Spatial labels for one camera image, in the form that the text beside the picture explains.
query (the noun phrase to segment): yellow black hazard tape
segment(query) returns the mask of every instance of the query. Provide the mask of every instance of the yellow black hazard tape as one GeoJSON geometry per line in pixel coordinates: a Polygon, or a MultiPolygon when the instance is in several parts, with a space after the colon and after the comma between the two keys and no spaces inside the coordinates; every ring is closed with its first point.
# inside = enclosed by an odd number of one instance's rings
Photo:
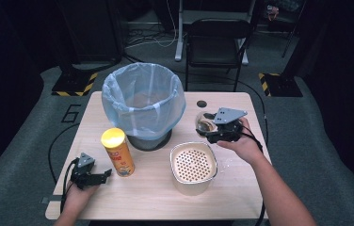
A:
{"type": "Polygon", "coordinates": [[[89,91],[92,89],[95,78],[97,78],[98,73],[94,73],[89,78],[87,85],[84,89],[78,91],[53,91],[52,95],[56,96],[86,96],[89,94],[89,91]]]}
{"type": "Polygon", "coordinates": [[[263,91],[265,96],[271,96],[270,88],[266,82],[266,75],[280,76],[279,73],[259,73],[260,82],[262,83],[263,91]]]}

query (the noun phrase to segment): human hand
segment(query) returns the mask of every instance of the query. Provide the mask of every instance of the human hand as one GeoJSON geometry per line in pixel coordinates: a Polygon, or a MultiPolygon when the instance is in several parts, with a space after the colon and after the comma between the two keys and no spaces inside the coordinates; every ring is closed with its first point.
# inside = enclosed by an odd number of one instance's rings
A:
{"type": "MultiPolygon", "coordinates": [[[[240,118],[239,120],[244,125],[242,133],[251,135],[248,120],[244,117],[240,118]]],[[[257,146],[256,142],[246,136],[241,136],[241,138],[238,139],[236,142],[219,140],[217,142],[217,145],[235,151],[240,158],[244,159],[251,165],[254,163],[254,161],[256,161],[256,159],[260,157],[264,158],[264,155],[259,150],[259,147],[257,146]]]]}
{"type": "Polygon", "coordinates": [[[68,182],[67,199],[63,207],[63,212],[78,216],[89,203],[89,199],[100,186],[90,186],[80,189],[71,181],[68,182]]]}

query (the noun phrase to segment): clear plastic bag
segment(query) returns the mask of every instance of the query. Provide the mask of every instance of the clear plastic bag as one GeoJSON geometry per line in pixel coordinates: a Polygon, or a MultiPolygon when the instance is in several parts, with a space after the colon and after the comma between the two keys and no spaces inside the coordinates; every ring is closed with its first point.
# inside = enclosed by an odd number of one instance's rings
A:
{"type": "Polygon", "coordinates": [[[102,101],[108,119],[127,136],[156,140],[168,133],[185,111],[179,77],[151,63],[134,63],[110,74],[102,101]]]}

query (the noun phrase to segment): food container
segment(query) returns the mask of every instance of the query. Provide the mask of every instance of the food container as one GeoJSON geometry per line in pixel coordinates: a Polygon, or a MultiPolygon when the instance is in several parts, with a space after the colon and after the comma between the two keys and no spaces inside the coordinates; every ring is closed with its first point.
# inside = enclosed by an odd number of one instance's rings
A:
{"type": "Polygon", "coordinates": [[[173,183],[184,195],[201,194],[217,174],[217,161],[212,149],[203,142],[177,145],[170,153],[173,183]]]}

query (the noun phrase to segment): human arm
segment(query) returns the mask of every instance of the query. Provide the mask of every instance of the human arm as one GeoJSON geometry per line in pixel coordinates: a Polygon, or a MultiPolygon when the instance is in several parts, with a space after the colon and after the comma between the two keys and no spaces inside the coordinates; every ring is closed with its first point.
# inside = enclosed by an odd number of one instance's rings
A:
{"type": "MultiPolygon", "coordinates": [[[[248,120],[240,120],[246,127],[243,133],[250,135],[248,120]]],[[[235,151],[252,166],[271,225],[316,225],[306,206],[268,162],[255,141],[242,136],[236,142],[219,141],[217,145],[235,151]]]]}
{"type": "Polygon", "coordinates": [[[89,198],[95,193],[99,186],[85,187],[83,190],[77,187],[77,185],[68,183],[70,187],[67,193],[67,199],[63,207],[63,211],[54,225],[68,226],[74,225],[78,216],[84,210],[89,198]]]}

